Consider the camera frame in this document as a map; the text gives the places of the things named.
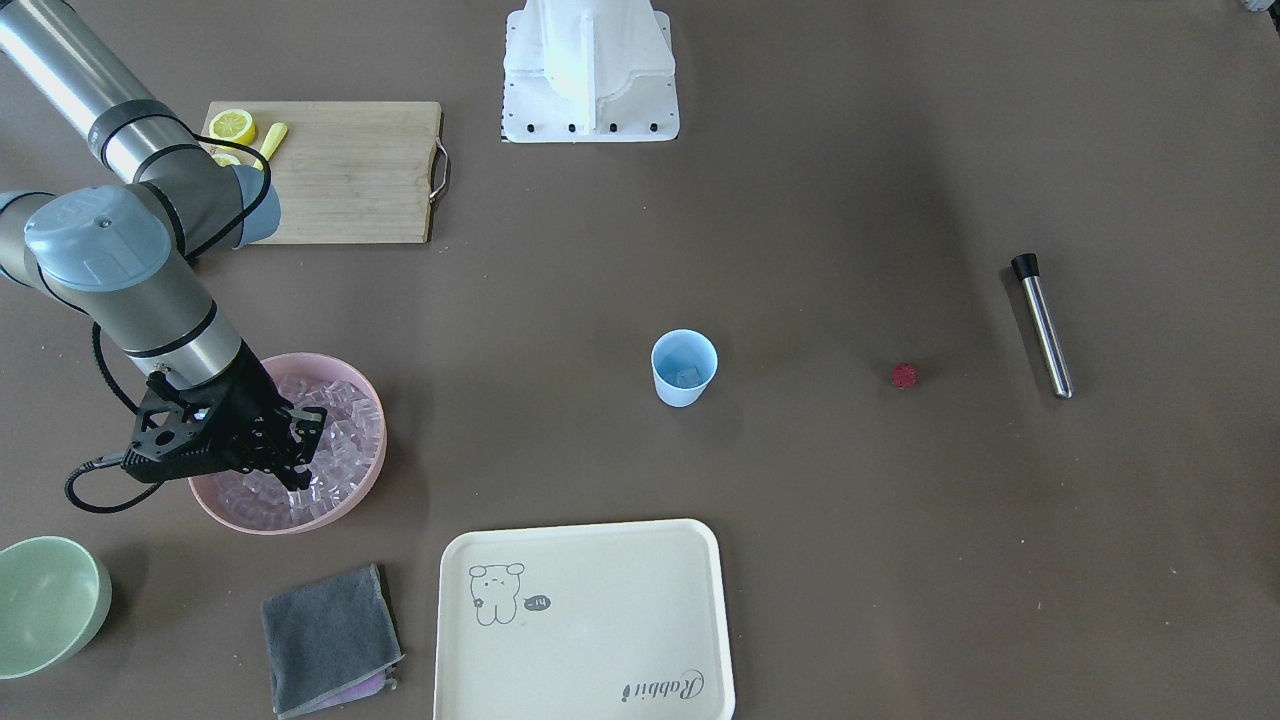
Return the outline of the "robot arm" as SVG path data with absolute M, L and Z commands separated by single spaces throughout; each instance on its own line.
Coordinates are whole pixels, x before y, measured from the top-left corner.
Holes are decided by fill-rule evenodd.
M 3 195 L 3 277 L 93 320 L 143 373 L 122 468 L 152 493 L 220 471 L 305 489 L 326 414 L 279 391 L 193 260 L 273 234 L 268 168 L 220 167 L 64 1 L 5 1 L 3 55 L 81 135 L 118 184 Z

